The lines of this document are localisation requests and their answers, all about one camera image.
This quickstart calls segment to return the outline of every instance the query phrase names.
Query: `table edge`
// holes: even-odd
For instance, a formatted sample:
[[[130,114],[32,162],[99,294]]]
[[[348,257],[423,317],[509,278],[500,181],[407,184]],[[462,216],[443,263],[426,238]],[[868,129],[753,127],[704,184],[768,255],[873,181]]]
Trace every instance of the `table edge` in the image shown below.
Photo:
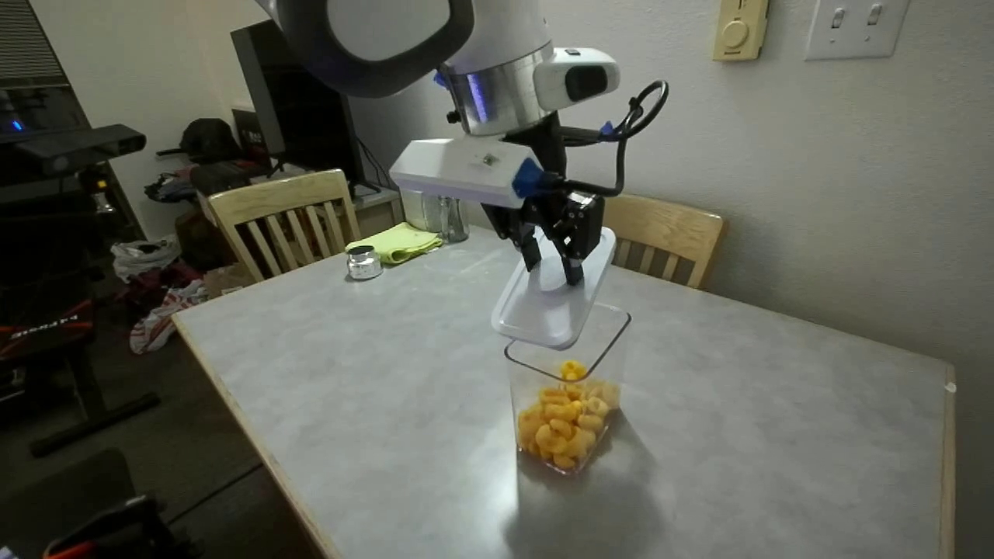
[[[250,437],[250,444],[256,446],[256,454],[261,457],[261,461],[267,465],[267,471],[275,474],[275,480],[281,483],[281,490],[285,493],[289,506],[298,511],[302,524],[309,527],[312,540],[319,547],[324,554],[335,559],[346,554],[334,538],[327,538],[312,508],[304,506],[304,498],[298,498],[298,493],[282,480],[281,474],[281,461],[277,457],[270,457],[263,446],[256,444],[252,430],[245,427],[245,418],[239,414],[239,406],[233,406],[233,396],[227,394],[227,389],[219,383],[220,375],[211,373],[210,360],[203,360],[199,345],[192,341],[192,335],[188,331],[183,319],[173,319],[178,331],[183,335],[188,346],[192,351],[196,364],[205,369],[210,383],[215,384],[215,392],[220,394],[223,406],[231,408],[231,417],[239,422],[242,434]]]
[[[942,559],[957,554],[957,369],[946,375],[946,427],[942,427]]]

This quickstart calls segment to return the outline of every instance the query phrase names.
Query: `clear plastic cup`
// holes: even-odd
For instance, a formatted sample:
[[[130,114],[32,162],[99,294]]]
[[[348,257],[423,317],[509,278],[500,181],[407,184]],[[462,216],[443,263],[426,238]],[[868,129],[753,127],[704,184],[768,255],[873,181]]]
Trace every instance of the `clear plastic cup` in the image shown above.
[[[567,346],[509,341],[515,444],[560,474],[583,471],[622,408],[624,329],[631,314],[595,303],[580,338]]]

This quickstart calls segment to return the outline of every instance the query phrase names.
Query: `light switch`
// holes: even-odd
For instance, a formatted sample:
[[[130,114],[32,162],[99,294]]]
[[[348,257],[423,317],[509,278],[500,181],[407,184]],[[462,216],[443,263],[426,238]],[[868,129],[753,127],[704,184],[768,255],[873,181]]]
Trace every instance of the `light switch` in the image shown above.
[[[818,0],[808,60],[894,54],[906,0]]]
[[[768,0],[720,0],[714,60],[759,60],[768,37]]]

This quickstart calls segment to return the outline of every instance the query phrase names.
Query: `white tabletop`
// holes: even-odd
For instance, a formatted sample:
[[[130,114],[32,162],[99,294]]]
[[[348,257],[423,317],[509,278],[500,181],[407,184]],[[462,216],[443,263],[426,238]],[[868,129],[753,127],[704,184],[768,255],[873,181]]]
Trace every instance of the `white tabletop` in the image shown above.
[[[634,314],[608,446],[574,480],[520,467],[489,327],[514,263],[468,230],[178,317],[331,554],[942,554],[948,364],[627,269],[601,294]]]

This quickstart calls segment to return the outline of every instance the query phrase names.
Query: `chair backrest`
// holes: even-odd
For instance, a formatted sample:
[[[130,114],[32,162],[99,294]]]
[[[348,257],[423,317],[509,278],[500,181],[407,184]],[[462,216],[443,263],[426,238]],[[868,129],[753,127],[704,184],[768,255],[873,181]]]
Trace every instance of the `chair backrest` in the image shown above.
[[[700,289],[725,216],[663,199],[619,194],[607,201],[607,227],[619,231],[619,268]]]
[[[340,168],[227,188],[210,206],[227,245],[256,278],[340,255],[362,237]]]

